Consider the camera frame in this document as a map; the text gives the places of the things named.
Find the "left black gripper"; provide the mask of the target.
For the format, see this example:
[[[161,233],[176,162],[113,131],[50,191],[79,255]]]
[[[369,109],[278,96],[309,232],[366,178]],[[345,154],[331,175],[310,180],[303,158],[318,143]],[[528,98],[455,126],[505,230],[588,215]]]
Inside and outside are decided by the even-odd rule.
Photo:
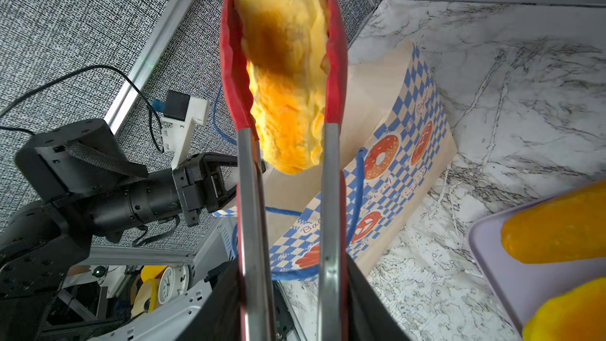
[[[227,186],[222,169],[237,166],[236,156],[197,154],[174,170],[160,170],[85,200],[85,215],[92,221],[93,234],[113,243],[125,230],[180,214],[187,226],[194,227],[202,212],[223,210],[236,198],[236,188]],[[239,262],[232,260],[177,340],[240,340],[240,288]]]

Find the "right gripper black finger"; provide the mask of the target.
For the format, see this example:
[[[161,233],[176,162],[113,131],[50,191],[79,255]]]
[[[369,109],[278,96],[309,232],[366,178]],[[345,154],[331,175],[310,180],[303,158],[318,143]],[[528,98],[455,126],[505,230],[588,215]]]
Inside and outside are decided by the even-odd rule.
[[[410,341],[347,255],[347,339]]]

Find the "red kitchen tongs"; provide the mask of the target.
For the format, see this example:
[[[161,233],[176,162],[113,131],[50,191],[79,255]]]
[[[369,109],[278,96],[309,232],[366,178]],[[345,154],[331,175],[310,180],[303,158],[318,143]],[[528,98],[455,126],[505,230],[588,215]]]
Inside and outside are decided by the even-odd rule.
[[[239,183],[239,275],[241,337],[276,337],[271,292],[268,224],[260,170],[260,146],[250,113],[253,96],[241,39],[235,0],[224,0],[220,24],[223,91],[237,131]],[[347,314],[347,213],[345,178],[340,167],[340,133],[347,97],[347,38],[337,0],[328,0],[326,52],[330,71],[326,83],[324,164],[321,181],[318,336],[345,340]]]

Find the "blue checkered paper bag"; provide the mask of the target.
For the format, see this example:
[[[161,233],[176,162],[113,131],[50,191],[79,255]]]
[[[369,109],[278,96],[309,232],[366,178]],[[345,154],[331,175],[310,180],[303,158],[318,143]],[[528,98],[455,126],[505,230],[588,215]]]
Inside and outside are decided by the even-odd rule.
[[[370,273],[457,148],[420,48],[410,40],[353,64],[341,138],[348,254]],[[320,167],[263,175],[276,280],[315,279],[320,260]]]

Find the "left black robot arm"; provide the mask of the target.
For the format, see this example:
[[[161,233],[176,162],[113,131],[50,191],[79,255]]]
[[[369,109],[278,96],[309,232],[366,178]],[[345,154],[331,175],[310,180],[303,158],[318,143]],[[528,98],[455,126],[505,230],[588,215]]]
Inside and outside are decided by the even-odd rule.
[[[17,211],[1,236],[1,338],[34,340],[69,269],[87,259],[96,236],[118,242],[145,224],[201,210],[236,195],[220,180],[233,156],[199,154],[177,169],[149,173],[125,157],[80,146],[30,148],[17,166],[39,200]]]

